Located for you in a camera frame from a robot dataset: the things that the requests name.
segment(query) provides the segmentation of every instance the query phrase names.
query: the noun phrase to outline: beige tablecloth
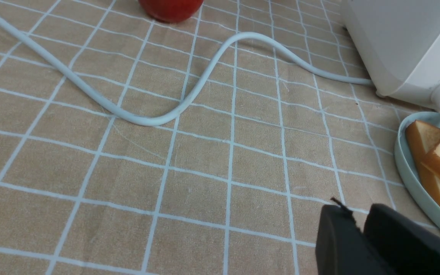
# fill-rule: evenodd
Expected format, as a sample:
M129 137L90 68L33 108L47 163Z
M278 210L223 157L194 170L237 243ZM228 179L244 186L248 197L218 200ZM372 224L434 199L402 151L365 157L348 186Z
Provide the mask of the beige tablecloth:
M0 16L146 116L176 106L236 32L368 77L337 0L206 0L173 25L136 0L0 0ZM360 226L382 202L438 233L392 154L419 108L374 92L245 40L180 118L141 127L0 29L0 274L316 274L331 197Z

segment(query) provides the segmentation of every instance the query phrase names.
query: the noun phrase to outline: plate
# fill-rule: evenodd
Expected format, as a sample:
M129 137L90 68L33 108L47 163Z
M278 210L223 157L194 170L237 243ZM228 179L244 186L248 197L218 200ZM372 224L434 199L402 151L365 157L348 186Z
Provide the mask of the plate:
M413 113L406 117L400 127L398 127L398 135L395 142L395 162L403 184L407 187L410 195L415 202L424 211L424 213L435 223L440 229L440 207L435 203L433 198L426 192L419 181L419 174L415 167L414 159L410 153L407 139L405 137L405 129L415 120L422 120L440 128L440 113L419 112Z

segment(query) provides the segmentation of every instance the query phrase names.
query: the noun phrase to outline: white appliance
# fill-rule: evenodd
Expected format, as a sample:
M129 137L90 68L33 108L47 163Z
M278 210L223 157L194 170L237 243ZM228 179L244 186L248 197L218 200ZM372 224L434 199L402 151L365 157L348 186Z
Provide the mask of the white appliance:
M440 111L440 0L342 0L378 96Z

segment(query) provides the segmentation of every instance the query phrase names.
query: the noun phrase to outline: white power cord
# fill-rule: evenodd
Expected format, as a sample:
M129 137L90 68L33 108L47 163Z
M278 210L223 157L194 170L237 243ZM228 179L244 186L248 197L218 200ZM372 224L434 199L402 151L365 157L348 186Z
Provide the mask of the white power cord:
M124 120L127 120L128 122L131 122L133 124L142 125L142 126L159 126L162 124L166 124L170 122L171 120L174 120L176 117L178 117L188 106L194 101L194 99L198 96L199 92L203 88L203 86L206 83L206 80L210 76L210 74L213 71L213 68L218 63L220 57L222 54L227 50L227 48L233 44L234 42L237 42L238 40L242 39L255 39L263 41L264 43L274 47L276 50L281 52L282 54L288 56L292 61L294 61L297 65L299 65L301 68L304 68L305 70L321 76L323 78L336 80L340 82L346 82L346 83L353 83L353 84L360 84L360 85L366 85L371 86L372 81L369 79L364 78L354 78L354 77L347 77L342 75L337 75L333 73L329 73L324 70L320 70L318 68L315 68L314 66L308 64L306 61L302 60L298 56L296 56L293 52L290 52L285 46L281 45L279 42L276 42L275 40L254 32L243 32L243 33L237 33L227 39L220 49L215 53L213 58L210 60L210 63L206 67L205 71L199 78L198 82L194 86L194 88L191 90L191 92L188 94L188 96L178 104L176 108L171 110L169 113L165 115L161 115L158 117L145 117L145 116L139 116L135 115L133 113L130 113L128 111L125 111L124 109L118 107L113 102L109 101L107 98L105 98L103 95L101 95L99 92L97 92L95 89L93 89L91 86L89 86L84 80L82 80L78 75L76 75L70 68L68 68L66 65L64 65L61 61L59 61L55 56L53 56L50 52L48 52L46 49L44 49L42 46L38 45L35 41L30 39L28 36L26 36L24 33L19 31L14 26L11 26L10 23L5 21L0 17L0 27L6 30L8 33L19 39L21 42L23 42L25 45L27 45L30 49L33 49L37 54L42 56L47 62L49 62L51 65L53 65L57 70L59 70L63 75L68 77L69 80L71 80L77 87L79 87L83 92L85 92L89 97L94 99L99 105L103 106L106 110L110 111L117 117L120 117Z

